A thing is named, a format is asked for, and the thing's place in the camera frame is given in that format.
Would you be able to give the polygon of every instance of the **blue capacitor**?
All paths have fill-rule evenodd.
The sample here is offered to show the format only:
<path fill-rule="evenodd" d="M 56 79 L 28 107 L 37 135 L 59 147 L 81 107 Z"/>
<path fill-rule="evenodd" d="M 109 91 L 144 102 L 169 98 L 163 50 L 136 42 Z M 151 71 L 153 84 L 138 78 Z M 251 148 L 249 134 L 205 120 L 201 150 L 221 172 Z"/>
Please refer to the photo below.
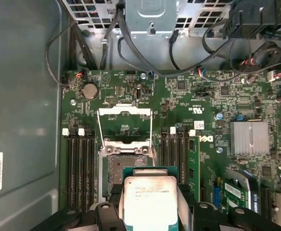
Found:
<path fill-rule="evenodd" d="M 223 114 L 222 114 L 222 113 L 217 113 L 217 114 L 214 116 L 214 118 L 215 118 L 216 120 L 221 120 L 221 119 L 223 119 Z"/>
<path fill-rule="evenodd" d="M 236 120 L 242 121 L 244 119 L 243 115 L 237 115 Z"/>

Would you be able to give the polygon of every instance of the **metal bracket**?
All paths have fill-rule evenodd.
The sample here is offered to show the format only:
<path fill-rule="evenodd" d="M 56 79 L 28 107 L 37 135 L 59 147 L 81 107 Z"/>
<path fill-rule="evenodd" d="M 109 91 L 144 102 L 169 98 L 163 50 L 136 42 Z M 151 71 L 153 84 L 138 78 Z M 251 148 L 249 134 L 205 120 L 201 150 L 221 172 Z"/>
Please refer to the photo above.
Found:
<path fill-rule="evenodd" d="M 149 146 L 151 148 L 152 147 L 152 123 L 153 123 L 151 109 L 150 108 L 137 108 L 136 106 L 132 106 L 131 104 L 116 104 L 116 106 L 114 106 L 112 108 L 100 108 L 97 111 L 99 129 L 100 129 L 100 134 L 101 134 L 101 139 L 102 139 L 102 149 L 105 149 L 106 145 L 105 145 L 105 140 L 104 140 L 103 133 L 102 133 L 100 116 L 119 115 L 122 112 L 129 112 L 131 115 L 150 116 L 150 137 L 149 137 L 149 145 L 147 145 L 147 146 Z"/>

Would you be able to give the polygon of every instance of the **small chip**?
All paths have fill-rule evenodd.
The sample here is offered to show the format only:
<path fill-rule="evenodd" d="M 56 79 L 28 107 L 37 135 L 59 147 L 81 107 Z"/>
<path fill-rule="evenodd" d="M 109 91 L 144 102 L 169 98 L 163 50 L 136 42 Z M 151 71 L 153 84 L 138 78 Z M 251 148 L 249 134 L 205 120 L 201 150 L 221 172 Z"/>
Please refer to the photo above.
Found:
<path fill-rule="evenodd" d="M 268 96 L 272 96 L 273 95 L 273 90 L 272 89 L 269 89 L 268 90 Z"/>
<path fill-rule="evenodd" d="M 191 151 L 193 151 L 193 152 L 194 152 L 194 146 L 195 146 L 194 140 L 190 140 L 190 142 L 189 142 L 189 149 L 190 149 Z"/>
<path fill-rule="evenodd" d="M 184 80 L 179 80 L 177 82 L 177 89 L 178 90 L 186 90 L 187 89 L 187 84 Z"/>
<path fill-rule="evenodd" d="M 194 178 L 194 169 L 192 169 L 192 168 L 189 168 L 189 177 L 190 177 L 191 179 Z"/>
<path fill-rule="evenodd" d="M 168 106 L 166 104 L 161 105 L 162 112 L 166 112 L 168 110 Z"/>
<path fill-rule="evenodd" d="M 146 95 L 151 95 L 151 89 L 145 89 L 145 94 Z"/>
<path fill-rule="evenodd" d="M 261 106 L 261 101 L 260 100 L 256 100 L 255 101 L 255 107 L 258 108 Z"/>
<path fill-rule="evenodd" d="M 229 87 L 228 86 L 222 86 L 221 87 L 221 95 L 222 96 L 229 95 Z"/>
<path fill-rule="evenodd" d="M 271 166 L 262 166 L 262 176 L 263 177 L 272 176 Z"/>

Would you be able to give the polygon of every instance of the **black cable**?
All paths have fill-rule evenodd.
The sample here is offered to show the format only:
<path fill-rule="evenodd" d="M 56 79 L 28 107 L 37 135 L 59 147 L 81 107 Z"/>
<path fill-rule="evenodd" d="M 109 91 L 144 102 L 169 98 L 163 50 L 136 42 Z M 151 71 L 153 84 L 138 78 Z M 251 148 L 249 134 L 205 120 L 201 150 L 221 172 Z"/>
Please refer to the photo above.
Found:
<path fill-rule="evenodd" d="M 117 43 L 117 49 L 118 49 L 118 54 L 119 54 L 119 57 L 125 61 L 126 64 L 128 64 L 129 66 L 133 67 L 134 69 L 136 70 L 140 70 L 140 71 L 143 71 L 143 72 L 148 72 L 149 70 L 145 70 L 143 68 L 140 68 L 138 66 L 135 66 L 134 64 L 130 63 L 127 59 L 125 59 L 125 57 L 123 57 L 123 55 L 121 54 L 121 42 L 122 40 L 124 40 L 123 37 L 121 37 L 120 39 L 118 39 L 118 43 Z"/>
<path fill-rule="evenodd" d="M 134 43 L 132 42 L 132 39 L 130 37 L 129 34 L 129 29 L 127 27 L 127 24 L 125 22 L 124 19 L 124 14 L 123 14 L 123 10 L 119 9 L 118 10 L 118 23 L 119 23 L 119 27 L 121 29 L 121 32 L 123 34 L 123 37 L 127 43 L 127 45 L 129 46 L 130 50 L 133 52 L 133 54 L 145 65 L 149 68 L 150 71 L 154 71 L 157 75 L 162 76 L 162 77 L 177 77 L 178 75 L 183 75 L 186 72 L 192 71 L 196 68 L 201 67 L 201 65 L 207 63 L 208 61 L 210 61 L 212 58 L 214 58 L 226 45 L 228 45 L 228 43 L 230 42 L 229 40 L 226 41 L 225 43 L 223 43 L 218 49 L 216 49 L 214 52 L 212 52 L 212 54 L 210 54 L 209 56 L 207 56 L 206 58 L 204 58 L 202 61 L 187 67 L 181 71 L 178 72 L 174 72 L 171 74 L 161 74 L 153 65 L 151 65 L 144 57 L 143 55 L 139 52 L 139 50 L 135 47 Z"/>
<path fill-rule="evenodd" d="M 88 69 L 89 70 L 97 70 L 98 66 L 96 64 L 96 61 L 93 58 L 93 55 L 92 55 L 92 53 L 89 49 L 89 46 L 88 46 L 87 42 L 84 39 L 84 35 L 83 35 L 81 29 L 78 27 L 77 24 L 75 24 L 72 27 L 72 30 L 75 34 L 75 38 L 76 38 L 76 40 L 79 44 L 79 47 L 80 47 L 80 49 L 83 53 L 83 56 L 84 56 L 84 59 L 86 61 Z"/>
<path fill-rule="evenodd" d="M 175 30 L 174 33 L 172 34 L 172 36 L 170 37 L 168 43 L 169 43 L 169 58 L 171 60 L 171 63 L 173 64 L 173 66 L 177 69 L 180 70 L 180 68 L 178 67 L 177 63 L 175 62 L 174 56 L 173 56 L 173 46 L 174 43 L 177 41 L 177 38 L 179 36 L 179 30 Z"/>
<path fill-rule="evenodd" d="M 208 44 L 206 43 L 206 35 L 208 34 L 209 31 L 213 30 L 213 28 L 217 27 L 217 26 L 222 26 L 222 25 L 225 25 L 226 23 L 228 22 L 228 20 L 223 20 L 223 21 L 219 21 L 217 23 L 214 23 L 213 25 L 211 25 L 207 30 L 206 32 L 204 33 L 204 36 L 202 37 L 202 45 L 204 47 L 204 50 L 206 52 L 208 52 L 209 54 L 212 54 L 214 52 L 213 49 L 211 49 Z M 225 60 L 228 60 L 228 57 L 223 55 L 223 54 L 216 54 L 216 57 L 220 57 L 222 59 L 225 59 Z"/>
<path fill-rule="evenodd" d="M 48 71 L 52 77 L 52 79 L 60 86 L 62 87 L 69 87 L 71 84 L 73 84 L 76 81 L 76 77 L 68 84 L 64 84 L 62 83 L 60 80 L 57 79 L 57 77 L 55 76 L 55 74 L 53 73 L 52 69 L 51 69 L 51 65 L 50 65 L 50 61 L 49 61 L 49 51 L 50 51 L 50 47 L 53 44 L 53 42 L 55 40 L 57 40 L 57 38 L 59 38 L 61 35 L 63 35 L 64 33 L 66 33 L 71 27 L 74 26 L 74 24 L 76 23 L 76 21 L 73 21 L 72 23 L 70 23 L 64 30 L 62 30 L 58 35 L 56 35 L 51 41 L 48 42 L 48 44 L 46 45 L 45 48 L 45 62 L 46 62 L 46 66 L 48 68 Z"/>
<path fill-rule="evenodd" d="M 111 34 L 112 30 L 115 28 L 117 22 L 118 22 L 118 20 L 117 20 L 117 12 L 116 12 L 112 23 L 110 24 L 110 26 L 106 30 L 106 33 L 104 35 L 104 39 L 107 39 L 107 40 L 109 39 L 110 34 Z M 104 70 L 106 68 L 107 54 L 108 54 L 108 44 L 103 44 L 103 46 L 102 46 L 102 58 L 101 58 L 100 68 L 99 68 L 100 70 Z"/>

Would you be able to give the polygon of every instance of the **ram slot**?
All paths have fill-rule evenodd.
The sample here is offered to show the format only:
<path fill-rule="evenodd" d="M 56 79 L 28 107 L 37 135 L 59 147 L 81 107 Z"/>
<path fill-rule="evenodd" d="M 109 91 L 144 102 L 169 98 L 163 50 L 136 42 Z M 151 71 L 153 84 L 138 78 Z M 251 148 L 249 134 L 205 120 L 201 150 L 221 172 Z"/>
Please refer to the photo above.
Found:
<path fill-rule="evenodd" d="M 168 166 L 176 166 L 176 135 L 171 134 L 169 138 L 169 158 Z"/>
<path fill-rule="evenodd" d="M 89 133 L 88 139 L 87 139 L 87 155 L 88 155 L 88 190 L 87 190 L 87 198 L 86 201 L 88 202 L 86 204 L 87 210 L 89 210 L 89 207 L 94 203 L 94 192 L 95 192 L 95 138 L 94 134 L 92 132 Z"/>
<path fill-rule="evenodd" d="M 184 129 L 179 128 L 177 132 L 177 153 L 176 153 L 176 166 L 178 168 L 178 180 L 179 183 L 185 183 L 186 181 L 186 163 L 187 155 L 185 154 L 185 137 Z"/>
<path fill-rule="evenodd" d="M 76 159 L 75 159 L 75 205 L 81 207 L 82 201 L 82 166 L 81 166 L 81 149 L 80 138 L 76 138 Z"/>
<path fill-rule="evenodd" d="M 167 165 L 168 128 L 161 129 L 161 166 Z"/>
<path fill-rule="evenodd" d="M 86 204 L 86 187 L 87 187 L 87 139 L 85 137 L 80 138 L 79 141 L 79 150 L 80 150 L 80 189 L 81 189 L 81 201 L 79 204 L 79 208 L 85 212 L 85 204 Z"/>
<path fill-rule="evenodd" d="M 76 137 L 68 138 L 68 206 L 75 207 Z"/>

